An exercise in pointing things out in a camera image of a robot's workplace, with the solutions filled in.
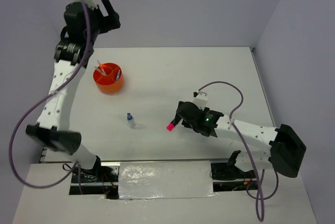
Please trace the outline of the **black highlighter pink cap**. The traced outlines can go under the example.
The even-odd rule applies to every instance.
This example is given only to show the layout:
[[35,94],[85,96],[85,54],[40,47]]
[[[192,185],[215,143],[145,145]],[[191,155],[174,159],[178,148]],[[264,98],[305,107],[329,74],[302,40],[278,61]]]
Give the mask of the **black highlighter pink cap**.
[[167,125],[166,129],[168,131],[172,131],[175,128],[175,126],[179,124],[180,121],[181,117],[179,115],[175,115],[174,119]]

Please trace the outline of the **orange slim pen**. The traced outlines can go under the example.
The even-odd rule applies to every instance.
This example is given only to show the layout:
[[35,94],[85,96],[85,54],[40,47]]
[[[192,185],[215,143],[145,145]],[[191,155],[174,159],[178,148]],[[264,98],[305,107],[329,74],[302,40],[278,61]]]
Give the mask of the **orange slim pen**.
[[100,63],[99,60],[97,60],[97,63],[98,63],[98,65],[99,65],[99,67],[100,67],[100,72],[101,72],[101,74],[102,74],[102,75],[106,75],[106,72],[105,72],[105,70],[104,70],[104,65],[103,65],[102,63]]

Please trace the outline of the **green clear pen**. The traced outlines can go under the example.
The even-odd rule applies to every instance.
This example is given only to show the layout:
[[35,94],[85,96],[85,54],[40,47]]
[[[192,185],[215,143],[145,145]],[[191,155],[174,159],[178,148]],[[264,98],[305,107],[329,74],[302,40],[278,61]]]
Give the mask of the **green clear pen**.
[[99,72],[101,75],[106,76],[106,73],[105,73],[103,70],[101,70],[101,69],[99,69],[98,67],[96,67],[96,66],[95,66],[95,70],[96,70],[97,72]]

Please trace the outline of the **small blue-capped glue bottle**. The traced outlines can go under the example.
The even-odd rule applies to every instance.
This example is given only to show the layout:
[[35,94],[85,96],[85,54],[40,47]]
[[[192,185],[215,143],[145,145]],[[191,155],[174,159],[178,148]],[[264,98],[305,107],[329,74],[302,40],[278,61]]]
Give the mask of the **small blue-capped glue bottle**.
[[134,117],[131,113],[127,113],[127,122],[130,128],[134,128],[136,126]]

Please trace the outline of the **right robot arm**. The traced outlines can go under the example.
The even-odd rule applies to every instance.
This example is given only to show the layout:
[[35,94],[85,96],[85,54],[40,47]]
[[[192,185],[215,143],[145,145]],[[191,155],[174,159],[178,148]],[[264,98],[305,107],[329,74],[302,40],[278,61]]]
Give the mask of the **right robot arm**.
[[258,126],[230,119],[208,107],[200,109],[192,102],[178,103],[167,130],[172,131],[178,124],[205,137],[246,143],[244,151],[230,150],[227,167],[232,177],[240,177],[257,168],[274,169],[282,176],[296,178],[306,152],[305,144],[289,125],[282,124],[278,128]]

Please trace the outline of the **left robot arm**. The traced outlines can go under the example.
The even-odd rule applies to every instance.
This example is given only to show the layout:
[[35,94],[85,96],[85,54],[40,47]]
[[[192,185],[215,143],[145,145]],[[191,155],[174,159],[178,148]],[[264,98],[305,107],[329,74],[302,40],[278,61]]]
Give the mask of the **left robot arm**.
[[81,173],[90,181],[99,180],[111,170],[102,168],[98,156],[89,152],[81,143],[79,132],[70,130],[70,112],[75,93],[88,65],[84,51],[91,56],[98,35],[118,29],[119,15],[109,0],[102,0],[108,13],[104,16],[98,6],[88,8],[91,39],[86,41],[86,19],[81,2],[72,2],[65,8],[65,27],[60,42],[55,48],[54,74],[49,96],[43,111],[34,125],[26,127],[26,134],[53,152],[62,153],[81,166],[75,173]]

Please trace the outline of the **orange round divided container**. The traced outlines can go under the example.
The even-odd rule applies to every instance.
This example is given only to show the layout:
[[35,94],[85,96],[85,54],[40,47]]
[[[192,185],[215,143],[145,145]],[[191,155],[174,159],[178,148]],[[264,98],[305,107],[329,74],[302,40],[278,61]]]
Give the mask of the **orange round divided container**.
[[124,76],[122,70],[120,78],[117,82],[115,81],[115,78],[118,70],[121,69],[121,67],[115,63],[102,64],[104,65],[106,76],[101,75],[96,70],[94,70],[93,73],[93,80],[98,89],[105,94],[114,94],[120,91],[124,84]]

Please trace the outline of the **reflective silver front panel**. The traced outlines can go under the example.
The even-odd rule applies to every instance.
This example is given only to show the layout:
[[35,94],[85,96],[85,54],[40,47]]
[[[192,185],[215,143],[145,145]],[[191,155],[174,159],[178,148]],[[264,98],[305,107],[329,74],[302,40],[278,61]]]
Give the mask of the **reflective silver front panel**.
[[204,198],[214,196],[209,161],[122,163],[120,199]]

